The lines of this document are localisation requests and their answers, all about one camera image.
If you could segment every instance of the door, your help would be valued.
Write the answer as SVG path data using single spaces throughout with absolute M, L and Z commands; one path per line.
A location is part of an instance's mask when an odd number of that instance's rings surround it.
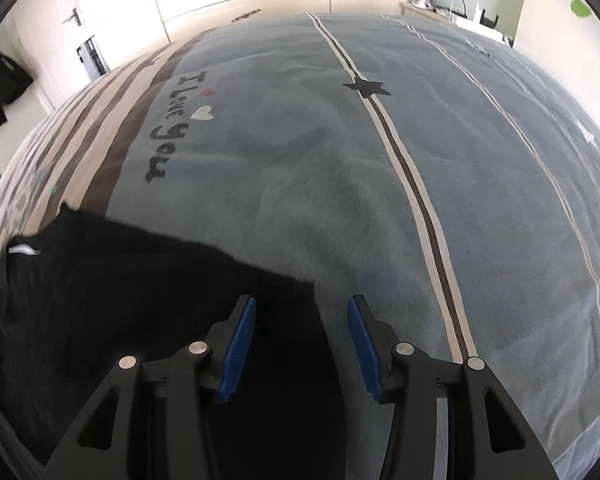
M 90 37 L 76 1 L 18 0 L 13 18 L 32 76 L 58 108 L 90 82 L 76 52 Z

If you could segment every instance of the door handle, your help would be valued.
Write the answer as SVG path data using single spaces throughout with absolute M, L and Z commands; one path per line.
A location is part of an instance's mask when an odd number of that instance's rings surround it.
M 75 19 L 75 23 L 77 23 L 78 27 L 80 27 L 82 25 L 82 22 L 80 21 L 80 16 L 78 16 L 78 9 L 76 7 L 74 7 L 74 10 L 72 11 L 71 15 L 63 21 L 63 23 L 68 23 L 71 20 Z

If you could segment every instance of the triangular cutout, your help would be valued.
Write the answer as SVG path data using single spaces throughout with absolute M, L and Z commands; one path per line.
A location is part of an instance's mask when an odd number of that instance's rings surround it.
M 513 421 L 507 415 L 500 399 L 488 389 L 484 393 L 484 407 L 489 425 L 489 440 L 494 453 L 523 449 L 525 441 Z
M 78 446 L 93 447 L 103 451 L 111 447 L 119 398 L 118 388 L 108 391 L 78 437 Z

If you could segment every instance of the bed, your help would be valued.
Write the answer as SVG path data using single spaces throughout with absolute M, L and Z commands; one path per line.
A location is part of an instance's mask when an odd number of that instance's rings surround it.
M 484 358 L 561 479 L 600 455 L 600 131 L 504 44 L 353 14 L 169 44 L 27 137 L 0 181 L 0 252 L 64 202 L 314 283 L 348 479 L 378 476 L 392 418 L 362 387 L 357 293 L 431 356 Z

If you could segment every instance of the blue gripper pad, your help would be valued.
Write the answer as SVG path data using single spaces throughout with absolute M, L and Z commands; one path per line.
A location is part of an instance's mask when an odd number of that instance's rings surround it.
M 347 302 L 347 324 L 349 325 L 353 346 L 356 348 L 366 390 L 374 396 L 376 402 L 380 402 L 383 392 L 380 380 L 380 359 L 360 308 L 353 298 L 350 298 Z
M 253 337 L 255 327 L 256 301 L 253 298 L 249 298 L 224 355 L 222 381 L 218 388 L 218 397 L 222 402 L 227 402 L 229 396 L 235 393 L 238 388 L 240 375 L 244 368 L 244 361 L 247 358 L 247 352 L 251 345 L 251 338 Z

